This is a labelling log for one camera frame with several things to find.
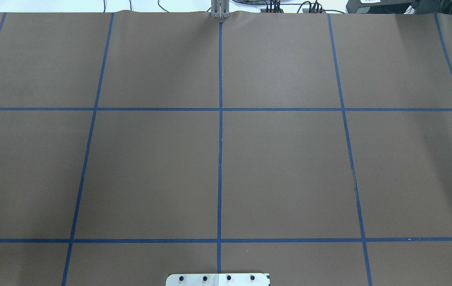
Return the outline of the brown paper table mat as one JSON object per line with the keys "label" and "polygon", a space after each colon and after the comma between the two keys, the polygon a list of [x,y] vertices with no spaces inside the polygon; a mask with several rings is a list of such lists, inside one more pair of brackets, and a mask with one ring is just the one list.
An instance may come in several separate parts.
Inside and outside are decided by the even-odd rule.
{"label": "brown paper table mat", "polygon": [[452,286],[452,15],[0,13],[0,286]]}

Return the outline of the black box top right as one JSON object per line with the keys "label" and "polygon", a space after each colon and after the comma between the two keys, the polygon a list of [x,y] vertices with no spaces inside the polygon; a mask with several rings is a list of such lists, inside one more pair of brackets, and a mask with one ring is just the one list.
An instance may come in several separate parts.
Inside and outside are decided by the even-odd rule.
{"label": "black box top right", "polygon": [[411,9],[413,0],[348,0],[348,14],[404,14]]}

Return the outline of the aluminium frame post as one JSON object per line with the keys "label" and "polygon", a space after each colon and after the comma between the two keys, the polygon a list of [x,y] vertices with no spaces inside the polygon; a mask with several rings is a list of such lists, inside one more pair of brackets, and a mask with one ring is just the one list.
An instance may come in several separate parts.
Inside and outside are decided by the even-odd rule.
{"label": "aluminium frame post", "polygon": [[211,0],[210,15],[213,19],[227,19],[231,16],[229,0]]}

